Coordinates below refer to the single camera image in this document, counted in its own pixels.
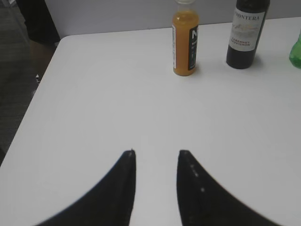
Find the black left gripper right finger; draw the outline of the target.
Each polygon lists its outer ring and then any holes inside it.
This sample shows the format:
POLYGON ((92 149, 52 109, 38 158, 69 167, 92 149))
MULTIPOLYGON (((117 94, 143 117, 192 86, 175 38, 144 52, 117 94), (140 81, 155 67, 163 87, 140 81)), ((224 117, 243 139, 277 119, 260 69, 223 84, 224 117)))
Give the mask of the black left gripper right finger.
POLYGON ((177 164, 177 200, 184 226, 273 226, 218 184, 188 150, 177 164))

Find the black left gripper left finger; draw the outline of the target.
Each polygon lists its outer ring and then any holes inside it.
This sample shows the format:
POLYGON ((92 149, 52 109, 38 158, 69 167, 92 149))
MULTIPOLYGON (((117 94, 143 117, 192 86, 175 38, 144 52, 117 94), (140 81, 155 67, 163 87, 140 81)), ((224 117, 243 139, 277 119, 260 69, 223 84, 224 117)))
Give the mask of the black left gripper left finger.
POLYGON ((136 187, 136 155, 125 151, 90 191, 40 226, 128 226, 136 187))

